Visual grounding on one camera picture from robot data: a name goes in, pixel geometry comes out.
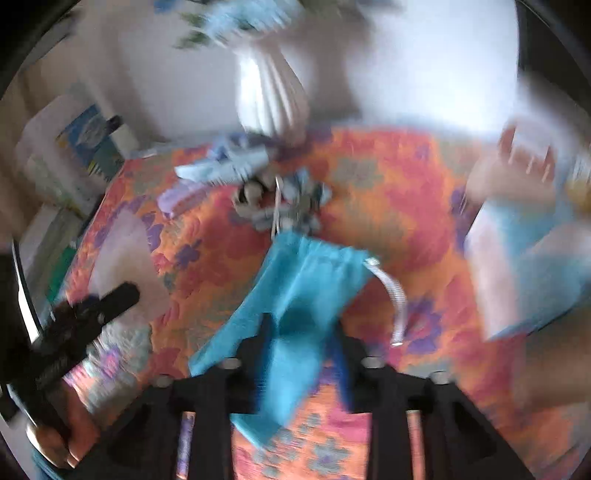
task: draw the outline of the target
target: white drawstring cord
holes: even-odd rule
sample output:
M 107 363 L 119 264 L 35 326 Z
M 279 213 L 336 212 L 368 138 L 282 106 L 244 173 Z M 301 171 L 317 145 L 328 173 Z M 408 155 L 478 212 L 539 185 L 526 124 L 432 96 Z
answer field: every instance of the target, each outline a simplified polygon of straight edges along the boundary
M 384 270 L 382 270 L 379 265 L 379 260 L 377 258 L 368 258 L 364 262 L 367 269 L 373 273 L 376 277 L 379 278 L 380 282 L 384 284 L 386 287 L 386 291 L 388 292 L 388 296 L 392 301 L 393 305 L 396 307 L 396 317 L 394 319 L 394 328 L 392 330 L 392 338 L 390 339 L 391 346 L 400 346 L 402 345 L 402 340 L 404 339 L 404 331 L 406 330 L 408 313 L 407 313 L 407 298 L 402 289 L 402 286 L 395 280 L 394 278 L 390 277 Z
M 283 180 L 279 175 L 275 175 L 275 208 L 273 210 L 273 223 L 271 225 L 271 240 L 279 233 L 279 206 L 281 205 L 281 186 Z

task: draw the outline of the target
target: yellow object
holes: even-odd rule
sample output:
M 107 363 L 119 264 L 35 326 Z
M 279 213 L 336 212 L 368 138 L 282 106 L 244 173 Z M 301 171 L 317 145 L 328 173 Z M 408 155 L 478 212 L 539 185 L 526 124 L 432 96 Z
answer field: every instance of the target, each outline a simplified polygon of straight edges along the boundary
M 566 184 L 566 195 L 579 213 L 591 213 L 591 184 L 586 180 L 569 180 Z

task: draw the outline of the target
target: bed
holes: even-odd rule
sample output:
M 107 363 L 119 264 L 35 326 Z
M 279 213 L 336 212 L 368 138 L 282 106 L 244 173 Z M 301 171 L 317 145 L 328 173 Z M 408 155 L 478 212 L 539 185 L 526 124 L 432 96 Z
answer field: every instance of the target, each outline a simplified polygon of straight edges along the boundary
M 348 334 L 402 372 L 452 373 L 536 477 L 566 478 L 589 448 L 587 406 L 539 413 L 512 402 L 511 369 L 524 339 L 483 343 L 463 256 L 470 225 L 461 204 L 466 174 L 486 145 L 406 129 L 317 128 L 280 156 L 280 169 L 306 166 L 333 199 L 322 208 L 324 240 L 368 249 L 397 277 L 410 301 L 402 347 L 389 347 L 393 307 L 373 279 L 343 317 Z M 95 258 L 117 214 L 146 226 L 151 256 L 170 292 L 168 313 L 124 339 L 106 339 L 69 376 L 105 427 L 151 378 L 188 374 L 187 360 L 240 305 L 271 243 L 233 211 L 231 187 L 209 190 L 191 210 L 167 219 L 156 198 L 176 180 L 173 167 L 206 146 L 129 160 L 111 184 L 67 278 L 67 297 L 87 293 Z M 288 428 L 265 450 L 233 435 L 237 478 L 362 479 L 367 415 L 340 405 L 330 365 Z

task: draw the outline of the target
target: blue drawstring bag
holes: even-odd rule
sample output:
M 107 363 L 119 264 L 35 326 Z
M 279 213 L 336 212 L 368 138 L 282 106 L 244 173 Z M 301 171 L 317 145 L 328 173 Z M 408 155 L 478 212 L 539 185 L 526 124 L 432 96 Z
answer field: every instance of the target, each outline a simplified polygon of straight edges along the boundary
M 189 360 L 193 376 L 234 355 L 271 313 L 274 336 L 258 412 L 233 414 L 236 428 L 265 446 L 315 386 L 327 341 L 345 306 L 371 278 L 369 254 L 284 232 L 275 237 L 255 286 L 228 322 Z

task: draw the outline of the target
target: finger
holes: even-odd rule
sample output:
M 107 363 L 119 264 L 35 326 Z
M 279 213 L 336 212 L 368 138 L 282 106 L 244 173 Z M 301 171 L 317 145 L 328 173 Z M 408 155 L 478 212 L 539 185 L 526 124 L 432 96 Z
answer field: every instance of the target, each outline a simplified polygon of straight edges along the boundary
M 53 465 L 64 468 L 70 454 L 64 440 L 56 430 L 40 425 L 27 425 L 27 437 L 31 444 Z
M 66 389 L 66 403 L 68 423 L 72 436 L 68 443 L 72 459 L 77 462 L 88 453 L 99 438 L 99 429 L 95 425 L 90 413 L 80 401 L 76 390 L 69 385 Z

